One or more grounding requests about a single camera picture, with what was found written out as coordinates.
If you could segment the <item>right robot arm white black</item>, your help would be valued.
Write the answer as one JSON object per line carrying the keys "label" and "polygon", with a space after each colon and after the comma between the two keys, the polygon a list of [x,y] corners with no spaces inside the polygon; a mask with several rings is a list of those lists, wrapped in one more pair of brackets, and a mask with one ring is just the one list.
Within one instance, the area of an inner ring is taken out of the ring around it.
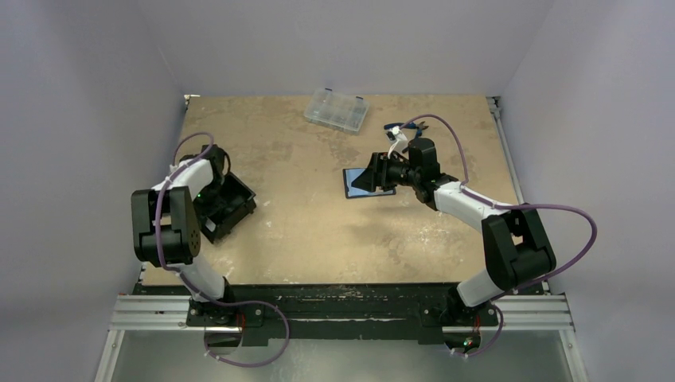
{"label": "right robot arm white black", "polygon": [[555,268],[556,257],[536,210],[472,197],[459,179],[442,172],[429,138],[413,139],[407,154],[374,153],[351,186],[370,193],[408,186],[430,209],[481,234],[485,268],[449,290],[447,313],[453,322],[467,323],[479,306]]}

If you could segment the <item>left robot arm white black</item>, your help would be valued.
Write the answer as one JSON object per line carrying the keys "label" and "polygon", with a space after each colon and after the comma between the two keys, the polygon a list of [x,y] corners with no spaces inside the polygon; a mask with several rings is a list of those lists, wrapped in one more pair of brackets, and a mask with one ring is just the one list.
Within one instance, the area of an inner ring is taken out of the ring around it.
{"label": "left robot arm white black", "polygon": [[223,205],[221,191],[229,156],[220,147],[203,146],[170,167],[164,181],[131,195],[134,250],[142,262],[174,273],[197,302],[208,302],[206,314],[228,325],[237,304],[225,296],[227,280],[201,252],[201,230],[217,224],[209,214]]}

